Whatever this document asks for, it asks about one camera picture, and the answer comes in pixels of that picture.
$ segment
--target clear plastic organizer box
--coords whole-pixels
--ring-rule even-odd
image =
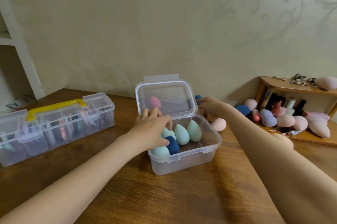
[[[194,120],[201,128],[202,138],[198,142],[189,141],[186,145],[179,145],[180,152],[167,158],[158,158],[149,150],[152,170],[157,175],[179,171],[192,166],[210,162],[222,138],[208,121],[196,115],[197,104],[191,85],[179,79],[178,74],[144,77],[144,82],[136,86],[138,113],[152,109],[150,98],[157,97],[161,102],[159,108],[163,115],[171,115],[173,130],[177,124],[187,129],[188,123]]]
[[[21,162],[115,125],[104,93],[0,116],[0,163]]]

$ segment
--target wall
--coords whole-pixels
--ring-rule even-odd
[[[0,45],[0,111],[31,90],[15,47]]]
[[[259,75],[337,76],[337,0],[11,2],[47,94],[134,96],[144,75],[178,73],[234,104]]]

